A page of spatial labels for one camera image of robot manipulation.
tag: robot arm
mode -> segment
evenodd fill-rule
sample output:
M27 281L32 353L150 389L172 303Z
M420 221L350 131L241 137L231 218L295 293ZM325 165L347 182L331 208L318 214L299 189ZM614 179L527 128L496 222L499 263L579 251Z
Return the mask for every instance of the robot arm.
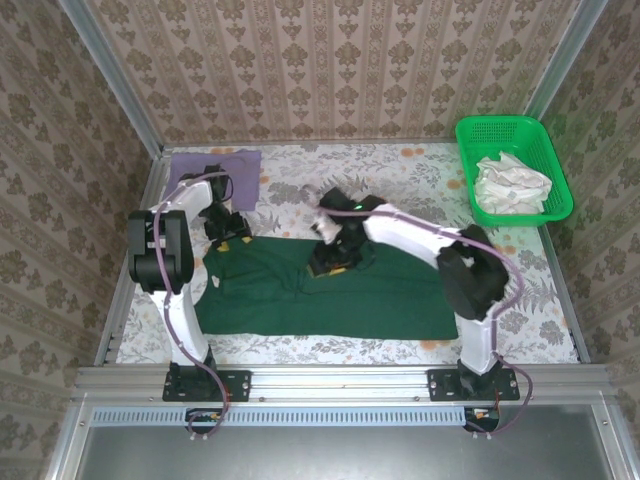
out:
M335 188L320 200L320 207L328 213L314 227L324 242L314 250L313 274L354 267L366 240L385 243L427 262L438 270L445 298L460 320L461 373L481 378L492 371L497 360L488 318L504 297L509 276L499 259L464 242L491 246L480 227L443 228L403 213L381 198L368 196L358 203Z
M206 363L212 361L210 349L198 324L191 298L194 257L189 224L198 216L204 217L205 232L214 248L219 248L234 236L250 238L251 231L238 212L231 213L225 206L229 177L224 171L218 166L210 166L204 175L210 177L202 181L192 181L198 175L183 177L171 200L129 215L128 261L131 278L149 294L162 316L167 292L158 268L152 225L156 212L164 205L160 218L160 242L172 290L169 318L182 347L199 362ZM169 341L172 363L193 365L171 335Z

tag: green plastic basket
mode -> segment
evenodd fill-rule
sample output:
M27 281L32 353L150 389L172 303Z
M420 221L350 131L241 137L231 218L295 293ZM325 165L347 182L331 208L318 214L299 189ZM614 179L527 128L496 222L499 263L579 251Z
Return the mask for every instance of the green plastic basket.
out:
M456 137L467 177L471 210L478 224L487 227L539 227L546 222L562 220L573 210L573 198L551 139L537 120L522 115L466 117L456 125ZM515 155L528 167L549 177L552 187L543 204L544 213L493 215L480 208L474 191L479 172L477 163L484 157L499 160L501 151Z

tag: white cloth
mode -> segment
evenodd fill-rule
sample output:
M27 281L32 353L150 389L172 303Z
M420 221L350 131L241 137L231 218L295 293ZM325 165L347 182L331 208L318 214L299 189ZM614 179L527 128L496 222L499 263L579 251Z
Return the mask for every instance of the white cloth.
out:
M551 180L517 157L500 152L500 161L485 157L478 162L476 201L487 213L497 215L542 213L551 191Z

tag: purple towel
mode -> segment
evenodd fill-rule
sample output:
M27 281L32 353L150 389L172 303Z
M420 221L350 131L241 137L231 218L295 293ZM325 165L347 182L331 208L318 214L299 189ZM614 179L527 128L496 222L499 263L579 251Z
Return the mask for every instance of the purple towel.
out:
M171 170L165 190L165 197L178 186L185 173L203 173L208 165L220 165L233 181L231 204L235 210L255 210L260 189L260 162L262 154L252 150L234 153L174 153L171 156Z

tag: dark green garment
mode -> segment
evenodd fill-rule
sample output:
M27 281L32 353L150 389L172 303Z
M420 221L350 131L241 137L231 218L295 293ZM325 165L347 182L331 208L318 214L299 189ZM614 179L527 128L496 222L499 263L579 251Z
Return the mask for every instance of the dark green garment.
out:
M426 263L376 244L373 263L365 258L360 270L312 278L306 266L315 243L256 237L249 244L234 239L228 252L210 249L204 258L207 289L195 307L202 331L397 340L458 336L438 273ZM212 275L220 280L217 288Z

